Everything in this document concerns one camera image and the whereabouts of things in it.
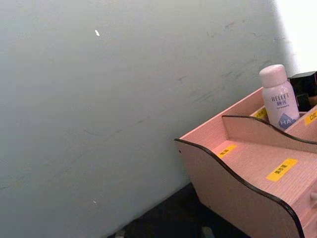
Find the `white bottle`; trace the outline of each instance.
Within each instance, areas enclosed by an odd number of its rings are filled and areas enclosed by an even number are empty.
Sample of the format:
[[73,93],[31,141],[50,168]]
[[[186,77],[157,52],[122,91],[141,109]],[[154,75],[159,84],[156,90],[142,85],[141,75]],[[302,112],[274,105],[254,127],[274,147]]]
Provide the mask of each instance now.
[[260,77],[268,120],[285,130],[299,119],[294,90],[287,81],[285,68],[281,64],[271,65],[260,71]]

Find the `black edge trim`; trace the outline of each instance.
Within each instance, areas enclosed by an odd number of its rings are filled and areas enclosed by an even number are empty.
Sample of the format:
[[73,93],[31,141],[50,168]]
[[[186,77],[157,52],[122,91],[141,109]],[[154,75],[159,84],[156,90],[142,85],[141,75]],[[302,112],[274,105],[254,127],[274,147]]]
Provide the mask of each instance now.
[[188,144],[188,145],[197,147],[197,148],[205,151],[207,154],[212,156],[225,170],[227,170],[227,172],[229,172],[242,185],[246,186],[247,188],[253,190],[254,192],[256,192],[256,193],[262,195],[263,197],[266,197],[266,198],[276,202],[280,206],[282,206],[291,215],[291,217],[293,218],[293,220],[295,222],[295,225],[297,227],[297,231],[298,231],[298,234],[299,234],[300,238],[305,238],[304,232],[303,232],[303,228],[302,228],[301,222],[300,222],[297,214],[295,213],[293,208],[290,205],[288,205],[286,202],[284,202],[282,199],[280,199],[280,198],[278,198],[278,197],[276,197],[276,196],[274,196],[274,195],[272,195],[272,194],[270,194],[268,192],[265,192],[265,191],[255,187],[255,186],[253,186],[252,184],[250,184],[246,180],[244,180],[242,177],[240,177],[238,174],[236,174],[224,161],[222,161],[215,153],[213,153],[211,150],[207,149],[206,147],[204,147],[202,145],[199,145],[199,144],[195,144],[193,142],[182,140],[182,139],[174,139],[174,141],[181,142],[181,143],[184,143],[184,144]]
[[274,129],[275,131],[277,131],[278,133],[290,138],[290,139],[293,139],[293,140],[297,140],[297,141],[300,141],[300,142],[304,142],[304,143],[307,143],[307,144],[313,144],[313,145],[317,145],[317,142],[315,141],[310,141],[310,140],[303,140],[301,138],[298,138],[298,137],[295,137],[295,136],[292,136],[290,134],[287,134],[285,133],[284,131],[276,128],[274,125],[270,124],[269,122],[265,121],[265,120],[262,120],[260,118],[255,118],[255,117],[251,117],[251,116],[231,116],[231,115],[223,115],[222,116],[223,118],[248,118],[248,119],[253,119],[253,120],[257,120],[269,127],[271,127],[272,129]]

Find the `wall stain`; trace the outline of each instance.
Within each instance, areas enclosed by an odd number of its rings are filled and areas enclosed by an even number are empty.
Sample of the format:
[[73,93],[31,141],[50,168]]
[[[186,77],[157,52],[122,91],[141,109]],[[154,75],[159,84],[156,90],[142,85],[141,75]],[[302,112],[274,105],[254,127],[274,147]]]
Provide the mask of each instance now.
[[233,71],[230,71],[228,73],[223,73],[221,75],[219,75],[220,77],[228,77],[229,75],[231,75],[233,73]]
[[252,32],[252,35],[254,35],[255,37],[261,37],[261,36],[263,36],[262,34],[255,33],[255,32]]
[[224,29],[232,31],[232,27],[234,26],[235,22],[231,22],[224,26]]
[[90,131],[85,130],[85,129],[83,129],[83,132],[85,132],[87,134],[90,134],[90,135],[94,135],[94,136],[104,137],[104,135],[97,134],[97,133],[94,133],[94,132],[90,132]]
[[282,41],[282,40],[286,40],[287,37],[282,37],[282,38],[279,38],[279,37],[276,37],[274,38],[274,41]]
[[180,84],[183,84],[183,79],[186,78],[187,76],[183,76],[183,77],[180,77],[177,79],[177,81],[180,83]]
[[236,73],[234,74],[235,79],[238,79],[242,74],[243,74],[243,72],[241,72],[241,71],[236,72]]
[[11,187],[11,186],[0,187],[0,191],[1,191],[1,190],[5,190],[5,189],[7,189],[7,188],[9,188],[9,187]]
[[[75,157],[74,159],[72,159],[72,160],[69,162],[69,164],[66,165],[63,169],[57,171],[54,175],[52,175],[52,177],[49,178],[49,179],[43,184],[43,186],[44,186],[46,183],[48,183],[48,182],[54,180],[54,179],[57,178],[57,177],[62,176],[62,175],[65,174],[66,172],[70,171],[70,170],[72,169],[72,167],[73,167],[80,159],[82,159],[82,158],[83,158],[85,155],[87,155],[88,153],[93,152],[93,150],[96,149],[96,148],[98,148],[99,146],[104,145],[108,140],[110,140],[110,139],[111,139],[112,137],[114,137],[115,135],[117,135],[117,134],[123,132],[124,130],[129,129],[129,128],[133,127],[133,126],[136,126],[136,125],[138,125],[138,124],[141,124],[141,123],[143,123],[145,120],[146,120],[146,119],[139,120],[138,122],[136,122],[136,123],[134,123],[134,124],[132,124],[132,125],[130,125],[130,126],[124,128],[124,129],[116,130],[114,133],[112,133],[112,134],[109,135],[107,138],[105,138],[102,142],[91,145],[89,148],[87,148],[87,150],[85,150],[85,151],[84,151],[83,153],[81,153],[79,156],[77,156],[77,157]],[[89,133],[89,131],[87,131],[87,130],[83,130],[83,131],[85,131],[85,132],[88,133],[88,134],[96,135],[96,134],[94,134],[94,133]]]
[[256,61],[258,61],[258,60],[257,59],[251,59],[251,60],[247,61],[244,65],[242,65],[241,68],[244,68],[244,67],[248,66],[249,64],[252,64],[252,63],[254,63]]
[[209,38],[214,38],[217,34],[210,34],[209,31],[206,31]]
[[192,104],[194,103],[202,103],[203,101],[206,101],[208,98],[210,98],[212,96],[212,91],[205,93],[204,95],[200,96],[199,98],[195,99]]

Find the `curved wooden panel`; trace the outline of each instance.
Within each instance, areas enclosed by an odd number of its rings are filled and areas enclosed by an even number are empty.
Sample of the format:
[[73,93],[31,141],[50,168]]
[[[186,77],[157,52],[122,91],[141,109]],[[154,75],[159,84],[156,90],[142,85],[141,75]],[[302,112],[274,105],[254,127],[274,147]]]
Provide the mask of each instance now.
[[287,203],[245,181],[206,147],[175,141],[203,204],[253,238],[304,238]]
[[317,153],[317,142],[289,135],[268,122],[250,116],[222,116],[228,138]]
[[292,136],[317,141],[317,106],[303,115],[297,122],[285,130],[285,133]]

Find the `wooden desk organizer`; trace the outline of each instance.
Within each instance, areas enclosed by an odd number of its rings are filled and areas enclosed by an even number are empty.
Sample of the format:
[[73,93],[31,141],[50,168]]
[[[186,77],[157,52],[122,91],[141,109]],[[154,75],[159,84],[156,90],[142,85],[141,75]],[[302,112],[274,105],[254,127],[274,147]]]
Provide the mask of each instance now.
[[317,237],[317,107],[285,132],[262,89],[176,139],[200,201],[253,238]]

